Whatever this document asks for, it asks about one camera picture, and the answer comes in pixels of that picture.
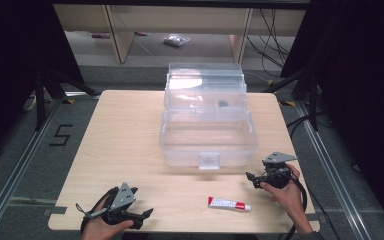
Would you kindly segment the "light wooden desk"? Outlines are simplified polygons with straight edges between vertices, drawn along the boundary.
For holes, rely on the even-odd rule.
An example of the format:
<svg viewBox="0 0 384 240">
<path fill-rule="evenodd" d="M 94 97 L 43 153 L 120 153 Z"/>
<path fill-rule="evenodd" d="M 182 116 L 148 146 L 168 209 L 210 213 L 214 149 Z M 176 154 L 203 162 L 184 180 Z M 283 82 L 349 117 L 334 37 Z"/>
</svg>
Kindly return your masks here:
<svg viewBox="0 0 384 240">
<path fill-rule="evenodd" d="M 115 59 L 123 63 L 136 32 L 222 34 L 230 37 L 234 61 L 240 63 L 248 35 L 294 37 L 303 10 L 56 4 L 66 31 L 107 32 Z"/>
</svg>

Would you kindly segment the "black metal stand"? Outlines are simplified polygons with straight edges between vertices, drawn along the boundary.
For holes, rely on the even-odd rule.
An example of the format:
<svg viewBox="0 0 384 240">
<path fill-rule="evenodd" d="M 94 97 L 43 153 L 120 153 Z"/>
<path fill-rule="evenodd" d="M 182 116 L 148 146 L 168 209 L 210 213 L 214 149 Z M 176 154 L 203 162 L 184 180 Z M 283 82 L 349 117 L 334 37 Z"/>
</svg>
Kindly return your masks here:
<svg viewBox="0 0 384 240">
<path fill-rule="evenodd" d="M 277 84 L 271 85 L 268 89 L 263 90 L 263 93 L 274 93 L 277 90 L 296 81 L 294 90 L 291 96 L 295 100 L 303 100 L 308 97 L 309 100 L 309 121 L 310 125 L 315 131 L 318 130 L 316 121 L 316 108 L 317 108 L 317 79 L 316 76 L 306 67 L 298 70 L 296 73 L 291 74 L 289 77 L 284 78 Z"/>
<path fill-rule="evenodd" d="M 61 83 L 68 83 L 69 85 L 82 90 L 89 96 L 98 96 L 99 92 L 86 86 L 83 82 L 71 78 L 61 71 L 49 68 L 40 67 L 35 76 L 35 94 L 36 94 L 36 111 L 37 123 L 35 130 L 39 130 L 45 123 L 45 97 L 44 90 L 47 90 L 52 99 L 63 100 L 67 94 L 63 90 Z"/>
</svg>

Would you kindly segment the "person's right hand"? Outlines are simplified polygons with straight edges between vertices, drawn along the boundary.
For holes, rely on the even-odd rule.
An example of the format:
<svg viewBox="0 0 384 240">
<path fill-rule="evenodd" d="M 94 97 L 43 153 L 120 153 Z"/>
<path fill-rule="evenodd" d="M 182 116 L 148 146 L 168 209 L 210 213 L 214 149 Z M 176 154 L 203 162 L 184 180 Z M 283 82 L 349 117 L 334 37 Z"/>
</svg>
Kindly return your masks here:
<svg viewBox="0 0 384 240">
<path fill-rule="evenodd" d="M 262 182 L 260 186 L 272 195 L 271 201 L 277 202 L 284 209 L 300 237 L 313 232 L 302 206 L 301 190 L 292 180 L 282 189 L 277 189 L 266 182 Z"/>
</svg>

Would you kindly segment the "clear plastic bag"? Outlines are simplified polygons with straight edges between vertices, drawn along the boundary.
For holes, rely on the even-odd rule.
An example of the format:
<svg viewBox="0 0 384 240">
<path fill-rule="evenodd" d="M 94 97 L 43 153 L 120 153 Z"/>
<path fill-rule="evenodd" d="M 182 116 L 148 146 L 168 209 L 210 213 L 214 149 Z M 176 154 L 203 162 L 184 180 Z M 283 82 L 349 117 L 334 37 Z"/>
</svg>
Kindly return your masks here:
<svg viewBox="0 0 384 240">
<path fill-rule="evenodd" d="M 187 44 L 190 41 L 190 38 L 180 34 L 168 34 L 163 38 L 163 42 L 170 46 L 181 47 Z"/>
</svg>

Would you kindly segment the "red and white ointment tube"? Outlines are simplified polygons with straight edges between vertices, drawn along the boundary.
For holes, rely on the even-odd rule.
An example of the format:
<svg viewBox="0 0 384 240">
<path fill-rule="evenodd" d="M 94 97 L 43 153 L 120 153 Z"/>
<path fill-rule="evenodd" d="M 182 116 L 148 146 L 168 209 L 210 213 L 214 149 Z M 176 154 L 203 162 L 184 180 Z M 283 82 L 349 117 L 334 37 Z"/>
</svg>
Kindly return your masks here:
<svg viewBox="0 0 384 240">
<path fill-rule="evenodd" d="M 247 205 L 244 202 L 226 200 L 222 198 L 216 198 L 213 196 L 208 197 L 207 206 L 209 208 L 232 209 L 232 210 L 240 210 L 240 211 L 251 210 L 251 206 Z"/>
</svg>

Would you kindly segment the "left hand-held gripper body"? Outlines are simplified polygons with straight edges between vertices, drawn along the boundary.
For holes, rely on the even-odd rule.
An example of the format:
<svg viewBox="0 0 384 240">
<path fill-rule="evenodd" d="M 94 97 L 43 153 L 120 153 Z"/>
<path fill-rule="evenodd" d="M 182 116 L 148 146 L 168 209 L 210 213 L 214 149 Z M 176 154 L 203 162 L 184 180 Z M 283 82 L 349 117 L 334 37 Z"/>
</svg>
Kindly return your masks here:
<svg viewBox="0 0 384 240">
<path fill-rule="evenodd" d="M 110 189 L 98 201 L 98 204 L 102 204 L 102 208 L 96 210 L 94 216 L 101 216 L 108 225 L 116 225 L 127 220 L 132 220 L 136 225 L 135 215 L 127 211 L 136 201 L 135 191 L 136 188 L 130 188 L 127 183 Z"/>
</svg>

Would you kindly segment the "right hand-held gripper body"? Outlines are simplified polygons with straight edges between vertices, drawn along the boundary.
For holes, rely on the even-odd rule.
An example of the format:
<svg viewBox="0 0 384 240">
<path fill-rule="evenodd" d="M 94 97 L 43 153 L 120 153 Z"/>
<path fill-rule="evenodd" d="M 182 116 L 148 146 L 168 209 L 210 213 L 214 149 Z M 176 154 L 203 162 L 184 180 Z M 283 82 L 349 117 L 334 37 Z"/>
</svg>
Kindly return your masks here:
<svg viewBox="0 0 384 240">
<path fill-rule="evenodd" d="M 294 155 L 272 152 L 262 160 L 265 167 L 265 172 L 262 176 L 263 182 L 277 189 L 286 187 L 292 178 L 292 172 L 288 168 L 287 162 L 296 159 L 297 157 Z"/>
</svg>

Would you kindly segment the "clear plastic storage box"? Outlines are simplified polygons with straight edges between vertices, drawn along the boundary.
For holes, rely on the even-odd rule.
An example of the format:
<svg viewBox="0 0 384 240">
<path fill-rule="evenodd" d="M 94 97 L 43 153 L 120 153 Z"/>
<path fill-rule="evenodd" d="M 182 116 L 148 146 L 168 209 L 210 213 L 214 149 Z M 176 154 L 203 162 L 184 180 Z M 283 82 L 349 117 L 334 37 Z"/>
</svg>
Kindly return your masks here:
<svg viewBox="0 0 384 240">
<path fill-rule="evenodd" d="M 170 166 L 245 166 L 258 147 L 247 84 L 234 63 L 171 63 L 159 146 Z"/>
</svg>

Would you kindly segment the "person's left hand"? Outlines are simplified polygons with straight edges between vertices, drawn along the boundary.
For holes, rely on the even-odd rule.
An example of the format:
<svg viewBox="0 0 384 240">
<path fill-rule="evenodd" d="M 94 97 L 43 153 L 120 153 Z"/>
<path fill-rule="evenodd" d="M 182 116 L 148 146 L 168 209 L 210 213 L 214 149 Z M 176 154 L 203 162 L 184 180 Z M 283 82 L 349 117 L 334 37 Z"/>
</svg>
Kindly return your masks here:
<svg viewBox="0 0 384 240">
<path fill-rule="evenodd" d="M 108 225 L 99 216 L 91 219 L 85 225 L 80 240 L 111 240 L 115 235 L 130 228 L 133 224 L 132 220 L 126 220 L 117 225 Z"/>
</svg>

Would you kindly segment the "black curtain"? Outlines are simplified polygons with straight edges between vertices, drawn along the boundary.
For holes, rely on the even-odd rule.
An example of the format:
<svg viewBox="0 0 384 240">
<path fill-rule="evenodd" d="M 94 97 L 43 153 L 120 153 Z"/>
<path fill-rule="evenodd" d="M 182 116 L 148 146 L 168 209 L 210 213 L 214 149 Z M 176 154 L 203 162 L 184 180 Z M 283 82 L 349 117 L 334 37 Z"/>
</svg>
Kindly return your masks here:
<svg viewBox="0 0 384 240">
<path fill-rule="evenodd" d="M 336 39 L 317 63 L 324 107 L 384 209 L 384 0 L 307 0 L 289 59 L 300 70 L 338 18 Z"/>
<path fill-rule="evenodd" d="M 0 0 L 0 142 L 37 83 L 60 98 L 84 79 L 53 0 Z"/>
</svg>

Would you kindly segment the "metal floor rail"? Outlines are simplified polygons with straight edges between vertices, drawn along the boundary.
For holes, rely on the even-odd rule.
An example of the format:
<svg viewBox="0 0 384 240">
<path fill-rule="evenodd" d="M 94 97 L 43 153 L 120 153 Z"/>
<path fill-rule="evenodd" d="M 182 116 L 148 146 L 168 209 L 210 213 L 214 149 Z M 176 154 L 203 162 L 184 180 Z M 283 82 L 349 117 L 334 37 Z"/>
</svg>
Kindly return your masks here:
<svg viewBox="0 0 384 240">
<path fill-rule="evenodd" d="M 356 239 L 372 240 L 372 235 L 368 231 L 367 225 L 352 200 L 344 182 L 341 180 L 318 131 L 314 129 L 313 124 L 309 120 L 305 121 L 304 126 Z"/>
<path fill-rule="evenodd" d="M 19 158 L 5 185 L 0 191 L 0 219 L 2 218 L 9 204 L 13 193 L 19 186 L 26 170 L 28 169 L 39 145 L 41 144 L 41 141 L 44 135 L 46 134 L 46 131 L 51 123 L 53 116 L 55 115 L 56 111 L 60 108 L 61 104 L 61 100 L 53 100 L 50 103 L 49 109 L 45 114 L 44 122 L 39 128 L 34 131 L 26 148 L 23 151 L 23 154 Z"/>
</svg>

